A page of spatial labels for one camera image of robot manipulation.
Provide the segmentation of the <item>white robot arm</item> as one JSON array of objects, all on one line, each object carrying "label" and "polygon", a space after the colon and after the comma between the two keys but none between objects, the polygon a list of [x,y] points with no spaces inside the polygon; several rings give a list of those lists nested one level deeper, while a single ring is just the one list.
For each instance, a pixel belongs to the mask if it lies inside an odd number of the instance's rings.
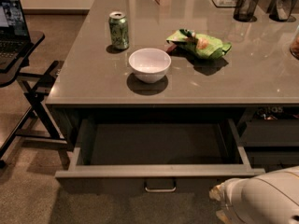
[{"label": "white robot arm", "polygon": [[209,191],[224,224],[299,224],[299,167],[231,178]]}]

